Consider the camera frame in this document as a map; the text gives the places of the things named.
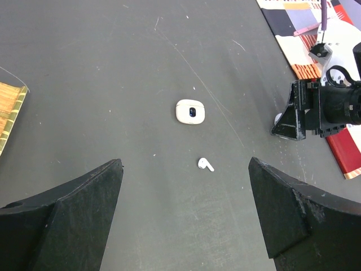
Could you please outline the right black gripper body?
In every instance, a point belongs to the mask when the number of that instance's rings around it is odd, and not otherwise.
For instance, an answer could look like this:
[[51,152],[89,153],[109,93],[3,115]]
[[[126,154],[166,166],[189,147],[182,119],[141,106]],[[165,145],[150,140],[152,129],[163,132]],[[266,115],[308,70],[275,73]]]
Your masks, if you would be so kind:
[[303,134],[320,137],[339,133],[348,124],[360,124],[360,85],[337,88],[318,80],[303,82]]

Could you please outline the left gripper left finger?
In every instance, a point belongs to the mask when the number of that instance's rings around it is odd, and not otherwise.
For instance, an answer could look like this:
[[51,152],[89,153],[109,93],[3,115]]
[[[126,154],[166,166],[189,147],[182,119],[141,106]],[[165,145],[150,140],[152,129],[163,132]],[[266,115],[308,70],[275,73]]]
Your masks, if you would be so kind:
[[112,159],[1,208],[1,270],[99,270],[124,167]]

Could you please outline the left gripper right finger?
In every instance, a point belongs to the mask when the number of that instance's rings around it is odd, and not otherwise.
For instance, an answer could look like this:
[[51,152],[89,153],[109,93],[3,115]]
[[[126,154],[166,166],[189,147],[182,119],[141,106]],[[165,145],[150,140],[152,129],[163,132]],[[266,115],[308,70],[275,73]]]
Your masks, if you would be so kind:
[[250,183],[276,270],[360,270],[360,203],[251,158]]

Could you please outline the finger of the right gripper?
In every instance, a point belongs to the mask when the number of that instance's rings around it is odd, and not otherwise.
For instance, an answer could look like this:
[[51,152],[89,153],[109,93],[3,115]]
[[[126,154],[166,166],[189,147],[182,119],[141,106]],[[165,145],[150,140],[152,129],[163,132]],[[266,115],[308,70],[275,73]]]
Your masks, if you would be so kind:
[[311,80],[296,80],[291,84],[283,115],[271,128],[271,135],[300,141],[306,138],[306,110],[312,105],[312,91],[307,88]]

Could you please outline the pink earbud charging case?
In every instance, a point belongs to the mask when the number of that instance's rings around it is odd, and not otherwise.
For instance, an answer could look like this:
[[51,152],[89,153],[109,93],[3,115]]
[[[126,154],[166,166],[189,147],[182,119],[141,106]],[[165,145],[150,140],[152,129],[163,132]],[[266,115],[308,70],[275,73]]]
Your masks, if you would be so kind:
[[198,125],[205,120],[205,106],[192,99],[181,99],[176,103],[175,116],[182,124]]

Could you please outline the white earbud charging case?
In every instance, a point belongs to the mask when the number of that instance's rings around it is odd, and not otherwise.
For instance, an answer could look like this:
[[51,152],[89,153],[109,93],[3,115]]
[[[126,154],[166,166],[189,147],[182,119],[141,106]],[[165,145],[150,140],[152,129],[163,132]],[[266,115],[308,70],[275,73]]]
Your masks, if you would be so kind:
[[280,120],[280,118],[282,117],[282,113],[279,113],[279,114],[277,114],[276,116],[275,116],[275,118],[274,118],[274,124],[277,124],[277,122]]

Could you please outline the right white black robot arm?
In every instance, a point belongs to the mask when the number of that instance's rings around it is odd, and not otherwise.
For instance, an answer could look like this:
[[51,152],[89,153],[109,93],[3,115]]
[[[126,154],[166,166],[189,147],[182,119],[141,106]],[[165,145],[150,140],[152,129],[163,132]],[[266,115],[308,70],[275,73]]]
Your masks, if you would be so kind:
[[324,138],[349,124],[360,124],[360,30],[343,20],[328,19],[319,27],[310,55],[321,62],[321,77],[291,84],[287,106],[275,117],[272,135],[300,141],[308,130]]

